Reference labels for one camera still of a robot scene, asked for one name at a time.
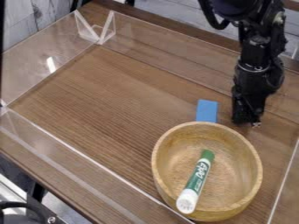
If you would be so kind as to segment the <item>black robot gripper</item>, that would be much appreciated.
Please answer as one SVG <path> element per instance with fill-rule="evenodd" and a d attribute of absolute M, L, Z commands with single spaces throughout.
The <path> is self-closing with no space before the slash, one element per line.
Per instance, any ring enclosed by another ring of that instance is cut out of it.
<path fill-rule="evenodd" d="M 284 77 L 280 58 L 271 59 L 267 66 L 251 66 L 237 62 L 232 88 L 233 123 L 245 123 L 249 120 L 252 126 L 261 125 L 267 97 L 281 87 Z"/>

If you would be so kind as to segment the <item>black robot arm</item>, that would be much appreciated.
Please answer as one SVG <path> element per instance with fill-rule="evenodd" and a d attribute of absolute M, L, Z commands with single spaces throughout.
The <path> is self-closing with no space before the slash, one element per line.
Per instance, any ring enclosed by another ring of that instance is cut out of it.
<path fill-rule="evenodd" d="M 232 122 L 260 124 L 267 97 L 284 82 L 285 8 L 281 0 L 197 0 L 212 28 L 237 27 Z"/>

